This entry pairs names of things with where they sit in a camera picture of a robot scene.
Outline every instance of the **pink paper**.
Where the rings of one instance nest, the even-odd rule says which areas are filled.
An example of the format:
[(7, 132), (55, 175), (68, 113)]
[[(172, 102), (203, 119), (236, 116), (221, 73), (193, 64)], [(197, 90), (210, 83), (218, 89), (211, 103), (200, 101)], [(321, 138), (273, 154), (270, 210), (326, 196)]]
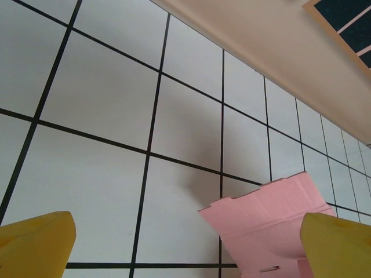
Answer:
[(199, 211), (220, 235), (242, 278), (313, 277), (300, 227), (305, 213), (314, 212), (334, 215), (306, 172)]

